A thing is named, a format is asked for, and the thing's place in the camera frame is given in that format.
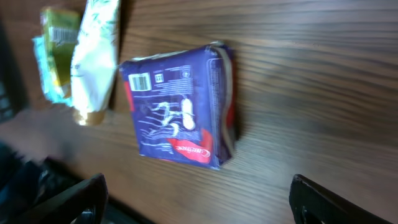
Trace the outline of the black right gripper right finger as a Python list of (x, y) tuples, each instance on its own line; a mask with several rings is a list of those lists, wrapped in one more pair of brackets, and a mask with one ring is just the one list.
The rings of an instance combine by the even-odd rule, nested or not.
[(391, 224), (301, 174), (293, 176), (289, 204), (298, 224)]

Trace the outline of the white tube gold cap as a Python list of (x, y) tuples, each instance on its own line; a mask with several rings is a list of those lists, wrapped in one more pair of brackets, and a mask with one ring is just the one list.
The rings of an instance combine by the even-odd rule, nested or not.
[(88, 0), (71, 62), (73, 118), (82, 126), (105, 117), (119, 66), (121, 0)]

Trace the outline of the purple pad package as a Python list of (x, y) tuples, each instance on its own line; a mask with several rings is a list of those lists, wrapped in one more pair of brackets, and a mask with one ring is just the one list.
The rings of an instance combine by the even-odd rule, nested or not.
[(231, 159), (233, 56), (212, 42), (120, 64), (141, 156), (214, 170)]

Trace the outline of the green snack packet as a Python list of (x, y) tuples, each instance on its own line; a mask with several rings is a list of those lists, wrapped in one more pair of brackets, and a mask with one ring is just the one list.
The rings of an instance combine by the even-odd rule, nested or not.
[(51, 82), (61, 98), (71, 96), (70, 67), (81, 17), (78, 12), (45, 7), (40, 19)]

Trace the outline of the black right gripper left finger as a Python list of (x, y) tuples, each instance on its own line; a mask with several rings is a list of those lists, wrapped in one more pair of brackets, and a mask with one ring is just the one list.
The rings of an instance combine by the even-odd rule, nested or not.
[(82, 180), (12, 219), (13, 223), (101, 223), (108, 201), (103, 174)]

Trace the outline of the teal snack packet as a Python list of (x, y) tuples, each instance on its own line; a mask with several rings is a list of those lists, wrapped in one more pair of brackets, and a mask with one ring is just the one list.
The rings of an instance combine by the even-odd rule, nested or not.
[(64, 104), (68, 107), (71, 107), (71, 99), (62, 98), (61, 95), (56, 92), (55, 86), (52, 83), (52, 77), (50, 75), (50, 70), (45, 53), (44, 37), (42, 35), (36, 36), (32, 39), (32, 41), (34, 44), (34, 55), (39, 68), (41, 88), (45, 99), (53, 104)]

